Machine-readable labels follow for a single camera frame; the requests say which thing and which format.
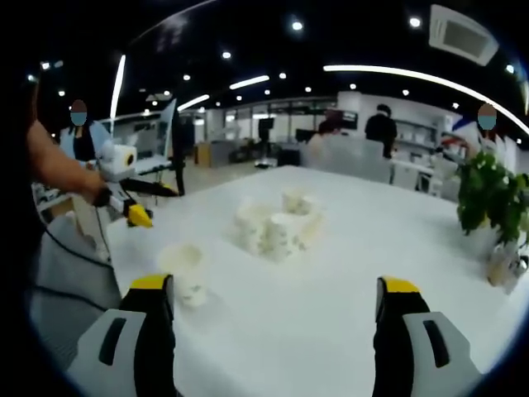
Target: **green leaves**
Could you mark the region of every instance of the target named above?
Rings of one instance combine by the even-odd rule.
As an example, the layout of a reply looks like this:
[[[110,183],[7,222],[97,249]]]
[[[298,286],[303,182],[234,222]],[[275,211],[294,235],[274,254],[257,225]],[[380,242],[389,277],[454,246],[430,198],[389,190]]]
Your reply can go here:
[[[520,231],[529,231],[523,195],[526,175],[514,175],[484,152],[462,165],[457,174],[461,177],[457,213],[465,234],[480,227],[486,218],[491,227],[498,227],[502,243],[516,241]]]

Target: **computer monitor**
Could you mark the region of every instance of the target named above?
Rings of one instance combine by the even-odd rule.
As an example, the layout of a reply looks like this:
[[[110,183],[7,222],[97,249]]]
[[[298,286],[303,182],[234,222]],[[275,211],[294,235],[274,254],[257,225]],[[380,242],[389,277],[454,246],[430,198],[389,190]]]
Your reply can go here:
[[[296,130],[296,141],[298,142],[309,142],[312,136],[315,134],[313,130]]]
[[[271,118],[261,118],[259,120],[259,132],[261,131],[270,131],[274,128],[274,119]]]

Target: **face mask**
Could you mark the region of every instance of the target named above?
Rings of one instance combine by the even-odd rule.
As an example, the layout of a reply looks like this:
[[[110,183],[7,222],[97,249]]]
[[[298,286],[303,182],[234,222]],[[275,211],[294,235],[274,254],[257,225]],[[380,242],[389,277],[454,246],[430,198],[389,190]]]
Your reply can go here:
[[[478,123],[485,131],[490,131],[496,125],[496,116],[478,116]]]
[[[85,112],[70,112],[70,116],[75,126],[82,126],[86,122]]]

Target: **shelf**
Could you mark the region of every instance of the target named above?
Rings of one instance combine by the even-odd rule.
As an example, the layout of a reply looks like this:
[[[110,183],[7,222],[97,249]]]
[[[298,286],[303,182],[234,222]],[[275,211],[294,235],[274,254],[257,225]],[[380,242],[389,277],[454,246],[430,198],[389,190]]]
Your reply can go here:
[[[395,143],[402,144],[402,145],[409,145],[409,146],[415,146],[420,147],[421,149],[425,151],[434,151],[436,147],[433,144],[427,144],[427,143],[418,143],[415,141],[406,141],[404,139],[395,139]]]
[[[433,126],[423,126],[422,124],[416,123],[416,122],[407,122],[406,120],[394,120],[397,124],[406,124],[409,126],[413,126],[416,128],[426,128],[427,130],[431,131],[437,131],[437,128]]]

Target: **desk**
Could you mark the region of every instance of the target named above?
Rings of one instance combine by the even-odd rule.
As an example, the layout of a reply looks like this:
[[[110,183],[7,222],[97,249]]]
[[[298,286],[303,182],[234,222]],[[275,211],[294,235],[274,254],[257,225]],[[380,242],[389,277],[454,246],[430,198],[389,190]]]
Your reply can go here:
[[[417,171],[419,171],[422,174],[426,174],[426,175],[434,175],[435,174],[435,170],[433,168],[427,167],[425,165],[415,164],[415,163],[412,163],[411,161],[391,159],[391,163],[393,165],[400,165],[402,167],[406,167],[406,168],[411,168],[411,169],[417,170]]]
[[[322,237],[305,255],[274,265],[227,241],[241,199],[280,205],[293,184],[326,206]],[[511,295],[491,287],[466,254],[456,206],[387,184],[281,167],[154,208],[152,229],[107,230],[117,283],[156,272],[161,248],[204,250],[209,301],[175,305],[174,379],[186,397],[369,396],[374,385],[376,280],[415,283],[469,339],[482,372],[522,321],[529,277]]]

